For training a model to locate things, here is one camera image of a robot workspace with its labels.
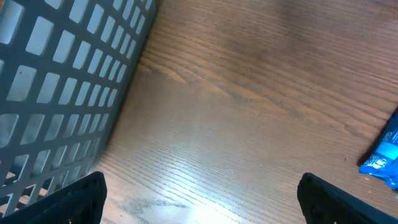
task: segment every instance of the blue package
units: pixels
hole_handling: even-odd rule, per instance
[[[398,113],[394,113],[371,157],[359,168],[359,173],[368,174],[398,190]]]

